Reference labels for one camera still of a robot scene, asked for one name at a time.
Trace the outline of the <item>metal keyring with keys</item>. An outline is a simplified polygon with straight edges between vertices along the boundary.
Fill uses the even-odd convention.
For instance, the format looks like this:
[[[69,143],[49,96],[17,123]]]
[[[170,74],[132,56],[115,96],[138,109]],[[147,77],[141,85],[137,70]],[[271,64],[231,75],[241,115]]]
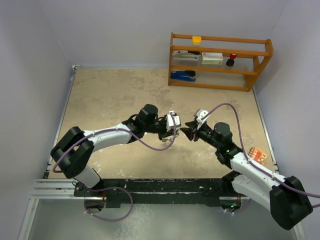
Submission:
[[[180,133],[179,133],[179,129],[176,130],[176,132],[174,132],[173,129],[167,131],[166,133],[162,134],[159,139],[163,142],[163,143],[166,143],[166,142],[172,142],[174,138],[177,138]]]

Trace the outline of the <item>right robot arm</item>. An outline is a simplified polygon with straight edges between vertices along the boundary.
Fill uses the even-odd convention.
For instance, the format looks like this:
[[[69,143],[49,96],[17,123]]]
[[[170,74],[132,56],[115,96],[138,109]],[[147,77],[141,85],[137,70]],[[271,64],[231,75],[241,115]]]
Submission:
[[[249,197],[269,210],[285,230],[292,229],[313,212],[301,181],[294,176],[284,177],[248,159],[244,150],[233,142],[227,123],[218,122],[210,128],[206,123],[198,127],[191,121],[181,131],[190,141],[202,140],[214,147],[218,161],[237,173],[235,178],[222,183],[226,195],[239,193]]]

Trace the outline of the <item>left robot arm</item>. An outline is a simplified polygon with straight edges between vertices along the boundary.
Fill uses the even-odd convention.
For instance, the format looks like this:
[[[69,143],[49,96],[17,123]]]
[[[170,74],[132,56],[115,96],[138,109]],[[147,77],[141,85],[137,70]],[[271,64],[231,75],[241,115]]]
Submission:
[[[157,134],[159,140],[177,137],[181,119],[176,111],[164,116],[158,115],[158,108],[146,104],[120,124],[99,130],[70,128],[50,152],[55,164],[54,173],[62,173],[68,179],[75,179],[85,186],[91,196],[103,191],[103,180],[88,162],[93,153],[115,145],[141,142],[145,134]]]

